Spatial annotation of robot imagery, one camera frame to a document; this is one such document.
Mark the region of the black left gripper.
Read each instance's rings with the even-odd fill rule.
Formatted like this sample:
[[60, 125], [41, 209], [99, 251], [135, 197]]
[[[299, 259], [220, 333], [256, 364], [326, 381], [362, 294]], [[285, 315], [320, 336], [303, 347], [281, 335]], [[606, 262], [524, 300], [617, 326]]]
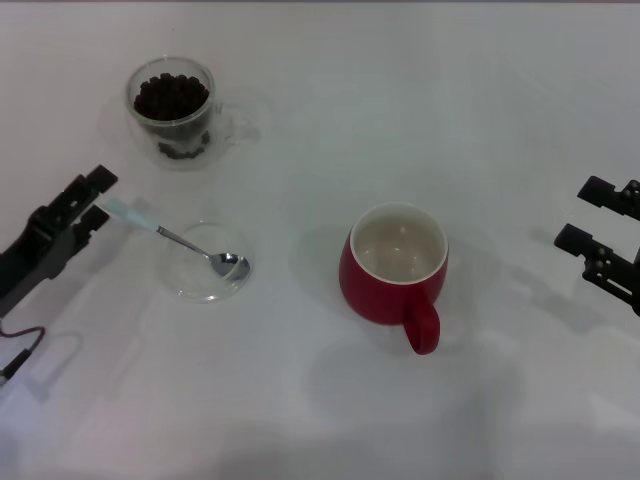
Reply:
[[94, 201], [119, 178], [102, 165], [78, 175], [49, 205], [29, 218], [19, 238], [1, 254], [1, 317], [42, 281], [57, 277], [110, 216]]

